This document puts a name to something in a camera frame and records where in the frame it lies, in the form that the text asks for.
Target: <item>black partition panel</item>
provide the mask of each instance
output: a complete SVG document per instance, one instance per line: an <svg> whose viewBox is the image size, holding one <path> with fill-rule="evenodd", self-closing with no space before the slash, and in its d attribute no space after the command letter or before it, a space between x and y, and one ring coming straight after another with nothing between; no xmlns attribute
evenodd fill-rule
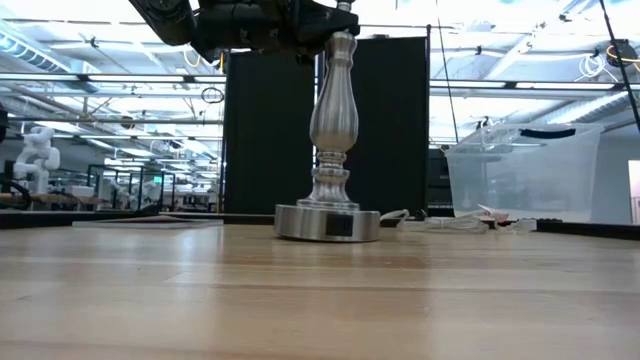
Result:
<svg viewBox="0 0 640 360"><path fill-rule="evenodd" d="M352 70L358 142L347 153L350 198L363 210L426 209L425 38L358 42Z"/></svg>
<svg viewBox="0 0 640 360"><path fill-rule="evenodd" d="M224 120L224 212L273 214L311 192L313 67L282 54L233 54Z"/></svg>

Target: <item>metal candlestick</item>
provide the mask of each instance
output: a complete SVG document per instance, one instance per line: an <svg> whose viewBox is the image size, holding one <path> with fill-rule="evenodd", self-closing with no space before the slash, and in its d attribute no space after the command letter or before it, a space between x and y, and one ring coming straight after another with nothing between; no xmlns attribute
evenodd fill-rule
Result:
<svg viewBox="0 0 640 360"><path fill-rule="evenodd" d="M350 2L338 8L351 10ZM278 235L310 241L366 242L378 239L380 213L360 211L345 191L346 152L358 138L358 110L351 86L355 37L336 32L327 43L329 71L311 117L310 136L320 165L313 169L313 191L297 206L277 205Z"/></svg>

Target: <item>round metal base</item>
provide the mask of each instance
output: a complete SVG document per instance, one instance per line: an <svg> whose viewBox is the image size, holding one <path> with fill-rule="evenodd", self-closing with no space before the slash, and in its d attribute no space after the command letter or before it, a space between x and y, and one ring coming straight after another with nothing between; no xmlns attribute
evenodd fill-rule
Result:
<svg viewBox="0 0 640 360"><path fill-rule="evenodd" d="M277 205L274 229L280 236L305 241L376 241L380 213Z"/></svg>

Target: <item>ceiling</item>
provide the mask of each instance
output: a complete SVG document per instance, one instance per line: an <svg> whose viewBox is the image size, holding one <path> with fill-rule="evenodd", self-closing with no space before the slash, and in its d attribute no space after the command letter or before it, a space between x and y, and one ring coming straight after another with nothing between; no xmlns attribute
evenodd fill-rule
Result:
<svg viewBox="0 0 640 360"><path fill-rule="evenodd" d="M317 1L325 5L334 0ZM614 32L640 46L640 28L636 26L638 0L607 1ZM194 8L197 0L192 0ZM432 31L431 77L433 79L615 82L621 71L604 61L609 44L602 10L597 0L358 0L354 12L363 25L362 38L385 34L391 37L425 36L427 24L441 24ZM0 5L0 34L8 33L41 54L56 61L69 72L105 74L193 74L218 75L224 91L224 76L214 66L200 60L187 46L162 44L128 1L59 0L41 1L37 6L24 0L4 0ZM91 45L95 39L96 49ZM599 59L588 62L596 51ZM640 83L640 72L626 68L630 80ZM41 69L0 51L0 72L42 72ZM43 96L49 103L29 94ZM96 121L86 131L98 134L126 134L122 126L101 122L129 116L139 121L135 131L172 136L220 137L217 123L222 120L224 102L202 101L202 90L211 85L180 84L95 84L97 92L86 92L65 86L34 82L0 81L0 100L10 102L16 116L35 116L34 111L50 116L77 117L91 113ZM447 92L434 92L430 100L431 137L436 142L454 141L453 118L459 137L475 129L478 121L494 123L536 121L546 113L571 105L574 100L597 100L602 92L582 92L578 98L562 93L557 98L536 91L497 92L456 91L453 113ZM62 104L61 110L55 104ZM617 113L608 113L607 123L629 119L629 107L621 105ZM179 121L164 126L144 125L144 120ZM613 131L615 136L637 136L633 126ZM220 141L199 141L199 152L181 148L173 151L162 141L104 141L113 148L124 146L147 149L174 157L209 158L220 155ZM105 152L113 148L103 147Z"/></svg>

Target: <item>clear plastic bin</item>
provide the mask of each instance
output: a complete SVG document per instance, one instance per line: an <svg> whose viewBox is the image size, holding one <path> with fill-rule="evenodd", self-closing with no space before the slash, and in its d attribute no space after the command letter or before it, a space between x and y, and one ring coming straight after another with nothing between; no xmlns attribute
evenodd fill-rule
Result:
<svg viewBox="0 0 640 360"><path fill-rule="evenodd" d="M509 219L589 222L596 124L496 125L447 151L456 216L488 206Z"/></svg>

